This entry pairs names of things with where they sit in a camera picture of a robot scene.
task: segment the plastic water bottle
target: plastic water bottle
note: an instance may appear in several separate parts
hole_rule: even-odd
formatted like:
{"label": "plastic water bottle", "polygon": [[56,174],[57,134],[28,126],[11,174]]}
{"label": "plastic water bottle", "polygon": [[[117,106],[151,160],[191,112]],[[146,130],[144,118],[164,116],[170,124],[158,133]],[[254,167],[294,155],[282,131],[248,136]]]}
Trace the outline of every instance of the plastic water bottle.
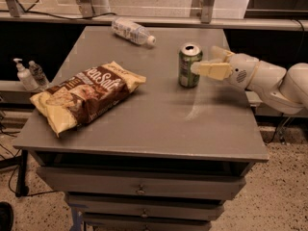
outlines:
{"label": "plastic water bottle", "polygon": [[29,70],[32,74],[32,76],[35,78],[36,82],[38,83],[38,86],[41,90],[48,89],[49,81],[43,72],[41,66],[39,64],[36,64],[34,61],[29,62]]}
{"label": "plastic water bottle", "polygon": [[117,18],[112,23],[112,30],[115,34],[128,39],[135,44],[154,46],[155,37],[151,36],[147,29],[140,24],[125,18]]}

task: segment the hand sanitizer bottle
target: hand sanitizer bottle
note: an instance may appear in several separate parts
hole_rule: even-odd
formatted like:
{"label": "hand sanitizer bottle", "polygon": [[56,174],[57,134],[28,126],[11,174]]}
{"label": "hand sanitizer bottle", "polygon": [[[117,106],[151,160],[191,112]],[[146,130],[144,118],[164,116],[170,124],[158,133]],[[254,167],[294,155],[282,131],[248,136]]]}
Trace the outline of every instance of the hand sanitizer bottle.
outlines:
{"label": "hand sanitizer bottle", "polygon": [[26,90],[36,90],[39,87],[39,85],[33,78],[30,70],[24,67],[24,65],[20,63],[22,59],[15,58],[13,59],[13,61],[16,62],[16,67],[18,69],[17,76],[22,85],[24,86],[24,88]]}
{"label": "hand sanitizer bottle", "polygon": [[133,21],[125,18],[117,18],[112,23],[112,30],[115,34],[128,39],[135,44],[146,44],[154,46],[155,37],[151,36],[147,29]]}
{"label": "hand sanitizer bottle", "polygon": [[35,78],[36,82],[38,83],[40,90],[48,89],[49,81],[45,73],[43,72],[41,66],[39,64],[36,64],[34,61],[30,61],[29,70],[32,76]]}

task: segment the drawer handle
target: drawer handle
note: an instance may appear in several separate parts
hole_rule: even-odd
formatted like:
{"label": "drawer handle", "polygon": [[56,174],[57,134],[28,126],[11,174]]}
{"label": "drawer handle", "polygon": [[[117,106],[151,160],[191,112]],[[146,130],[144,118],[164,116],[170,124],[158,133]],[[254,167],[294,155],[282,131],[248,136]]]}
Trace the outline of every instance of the drawer handle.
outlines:
{"label": "drawer handle", "polygon": [[145,190],[143,189],[143,185],[139,185],[139,188],[136,190],[137,195],[145,195]]}
{"label": "drawer handle", "polygon": [[142,218],[148,218],[148,215],[146,213],[146,209],[143,209],[143,213],[141,214]]}

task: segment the pump dispenser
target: pump dispenser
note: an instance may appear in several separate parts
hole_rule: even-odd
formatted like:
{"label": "pump dispenser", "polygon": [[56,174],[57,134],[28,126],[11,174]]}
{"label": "pump dispenser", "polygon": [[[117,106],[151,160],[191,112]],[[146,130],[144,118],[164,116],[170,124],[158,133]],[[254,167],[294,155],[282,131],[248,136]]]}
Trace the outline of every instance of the pump dispenser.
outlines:
{"label": "pump dispenser", "polygon": [[35,90],[39,87],[38,83],[36,82],[36,80],[33,78],[30,70],[26,67],[24,67],[24,65],[22,63],[20,63],[22,61],[22,59],[19,58],[15,58],[13,59],[14,62],[16,62],[16,67],[18,69],[18,79],[20,80],[20,82],[22,83],[22,85],[24,86],[24,88],[26,90]]}

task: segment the black cable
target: black cable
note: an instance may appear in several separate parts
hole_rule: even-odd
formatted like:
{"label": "black cable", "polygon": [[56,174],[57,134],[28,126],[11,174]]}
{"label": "black cable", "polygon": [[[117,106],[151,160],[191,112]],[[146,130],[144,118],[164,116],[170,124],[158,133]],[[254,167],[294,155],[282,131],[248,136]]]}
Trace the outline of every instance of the black cable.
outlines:
{"label": "black cable", "polygon": [[[9,179],[9,189],[12,193],[16,194],[16,192],[12,189],[11,187],[11,182],[13,179],[13,175],[15,174],[16,170],[19,168],[19,166],[15,167],[15,169],[13,170],[13,173],[11,174],[11,177]],[[58,191],[46,191],[46,192],[37,192],[37,193],[33,193],[33,194],[28,194],[26,196],[37,196],[37,195],[43,195],[43,194],[48,194],[48,193],[57,193]]]}
{"label": "black cable", "polygon": [[26,196],[38,196],[38,195],[49,194],[49,193],[58,193],[58,192],[59,191],[37,192],[37,193],[29,194],[29,195],[26,195]]}
{"label": "black cable", "polygon": [[6,129],[6,126],[1,123],[2,120],[3,120],[3,117],[0,119],[0,134],[11,136],[11,137],[16,137],[15,134],[18,134],[19,133],[18,131],[13,131],[13,132],[3,131],[3,129]]}
{"label": "black cable", "polygon": [[21,149],[17,150],[16,154],[14,155],[14,157],[17,157],[18,153],[21,151]]}
{"label": "black cable", "polygon": [[3,146],[2,143],[0,143],[0,146],[1,146],[3,149],[5,149],[7,152],[9,152],[9,153],[14,157],[14,155],[12,154],[12,152],[11,152],[8,148],[6,148],[5,146]]}
{"label": "black cable", "polygon": [[96,17],[105,16],[105,15],[116,15],[116,13],[102,13],[102,14],[93,15],[93,16],[89,16],[89,17],[71,18],[71,17],[65,17],[65,16],[60,16],[60,15],[55,15],[55,14],[52,14],[52,13],[44,13],[44,12],[27,11],[25,13],[36,13],[36,14],[48,15],[48,16],[52,16],[52,17],[56,17],[56,18],[60,18],[60,19],[69,19],[69,20],[93,19],[93,18],[96,18]]}
{"label": "black cable", "polygon": [[280,119],[280,121],[279,121],[278,125],[276,126],[275,131],[273,132],[273,135],[272,135],[272,137],[271,137],[270,141],[268,141],[268,142],[264,141],[264,143],[265,143],[265,144],[272,143],[273,139],[275,139],[276,134],[277,134],[277,132],[278,132],[278,127],[279,127],[279,124],[281,123],[281,121],[282,121],[282,119],[283,119],[283,115],[284,115],[284,113],[282,113],[282,114],[281,114],[281,117],[282,117],[282,118]]}
{"label": "black cable", "polygon": [[294,59],[294,61],[296,62],[297,57],[298,57],[298,54],[299,54],[300,49],[301,49],[301,47],[302,47],[302,43],[304,42],[304,38],[305,38],[305,27],[303,26],[303,24],[300,22],[299,19],[295,19],[295,21],[299,23],[299,25],[300,25],[300,27],[301,27],[301,32],[302,32],[300,44],[299,44],[298,49],[297,49],[297,52],[296,52],[296,54],[295,54],[295,59]]}

